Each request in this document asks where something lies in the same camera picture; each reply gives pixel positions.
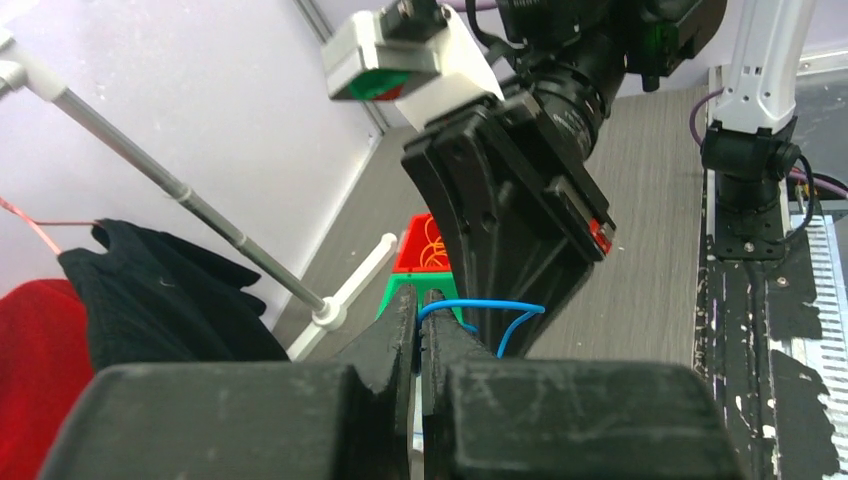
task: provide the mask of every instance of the clothes hanger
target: clothes hanger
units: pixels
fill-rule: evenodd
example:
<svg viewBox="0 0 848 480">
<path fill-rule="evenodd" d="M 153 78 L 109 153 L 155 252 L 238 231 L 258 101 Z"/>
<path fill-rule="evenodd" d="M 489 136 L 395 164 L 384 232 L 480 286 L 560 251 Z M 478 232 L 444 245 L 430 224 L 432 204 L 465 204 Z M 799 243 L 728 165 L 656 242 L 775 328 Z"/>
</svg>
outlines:
<svg viewBox="0 0 848 480">
<path fill-rule="evenodd" d="M 50 250 L 53 250 L 53 253 L 56 255 L 62 253 L 62 249 L 56 245 L 56 242 L 54 242 L 53 239 L 50 238 L 50 235 L 48 235 L 41 227 L 95 227 L 99 225 L 97 222 L 44 222 L 34 220 L 17 206 L 7 202 L 3 197 L 0 197 L 0 207 L 21 217 L 33 230 L 35 230 L 35 233 L 41 237 L 44 243 L 46 243 Z"/>
</svg>

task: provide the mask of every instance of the red garment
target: red garment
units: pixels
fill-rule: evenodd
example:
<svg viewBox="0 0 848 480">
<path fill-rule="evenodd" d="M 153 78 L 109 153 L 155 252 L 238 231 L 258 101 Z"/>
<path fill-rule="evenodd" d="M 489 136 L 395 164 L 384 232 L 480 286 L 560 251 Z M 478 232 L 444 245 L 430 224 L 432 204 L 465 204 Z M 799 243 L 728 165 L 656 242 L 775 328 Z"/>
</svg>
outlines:
<svg viewBox="0 0 848 480">
<path fill-rule="evenodd" d="M 0 479 L 35 478 L 59 426 L 91 380 L 85 307 L 66 280 L 0 299 Z"/>
</svg>

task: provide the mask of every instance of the black cloth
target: black cloth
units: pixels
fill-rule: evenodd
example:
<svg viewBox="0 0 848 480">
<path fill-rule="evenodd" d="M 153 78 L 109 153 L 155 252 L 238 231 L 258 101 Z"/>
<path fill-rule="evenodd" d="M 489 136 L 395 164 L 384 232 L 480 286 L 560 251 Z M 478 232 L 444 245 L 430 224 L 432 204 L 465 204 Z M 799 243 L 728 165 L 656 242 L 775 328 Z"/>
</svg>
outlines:
<svg viewBox="0 0 848 480">
<path fill-rule="evenodd" d="M 288 360 L 259 320 L 265 304 L 241 291 L 256 272 L 164 232 L 101 220 L 107 249 L 59 256 L 86 307 L 95 370 L 134 362 Z"/>
</svg>

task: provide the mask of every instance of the wooden floor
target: wooden floor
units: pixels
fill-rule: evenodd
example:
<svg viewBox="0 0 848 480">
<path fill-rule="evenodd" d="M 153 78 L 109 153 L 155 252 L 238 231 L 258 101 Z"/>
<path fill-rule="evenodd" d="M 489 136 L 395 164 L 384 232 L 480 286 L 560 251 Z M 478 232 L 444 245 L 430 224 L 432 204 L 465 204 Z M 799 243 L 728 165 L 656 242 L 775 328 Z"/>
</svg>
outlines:
<svg viewBox="0 0 848 480">
<path fill-rule="evenodd" d="M 705 91 L 624 98 L 613 106 L 588 167 L 612 204 L 616 246 L 530 356 L 691 365 L 702 176 L 687 119 Z M 401 237 L 409 217 L 426 211 L 399 162 L 412 133 L 385 137 L 304 275 L 321 294 L 334 292 L 383 233 Z M 310 359 L 335 354 L 373 320 L 389 270 Z M 292 300 L 274 333 L 289 345 L 308 321 L 308 309 Z"/>
</svg>

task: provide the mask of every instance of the blue cable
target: blue cable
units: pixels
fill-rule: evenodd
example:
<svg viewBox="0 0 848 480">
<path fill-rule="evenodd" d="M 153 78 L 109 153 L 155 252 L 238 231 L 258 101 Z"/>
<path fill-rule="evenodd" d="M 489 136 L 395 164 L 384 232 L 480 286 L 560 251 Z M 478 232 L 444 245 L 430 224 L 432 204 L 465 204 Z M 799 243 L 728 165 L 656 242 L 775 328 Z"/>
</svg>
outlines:
<svg viewBox="0 0 848 480">
<path fill-rule="evenodd" d="M 506 346 L 509 343 L 509 338 L 512 336 L 512 332 L 515 331 L 522 323 L 529 320 L 531 317 L 538 313 L 545 313 L 545 307 L 541 305 L 534 305 L 532 303 L 524 303 L 524 302 L 510 302 L 507 300 L 472 300 L 472 299 L 460 299 L 460 300 L 442 300 L 440 302 L 434 302 L 426 307 L 422 308 L 418 312 L 418 326 L 421 326 L 421 323 L 427 318 L 427 315 L 436 311 L 442 310 L 446 308 L 494 308 L 499 310 L 524 310 L 526 313 L 520 317 L 518 317 L 510 326 L 506 329 L 503 338 L 501 339 L 500 347 L 498 347 L 497 357 L 503 357 L 503 353 L 506 350 Z M 477 333 L 477 329 L 472 325 L 463 325 L 467 330 Z"/>
</svg>

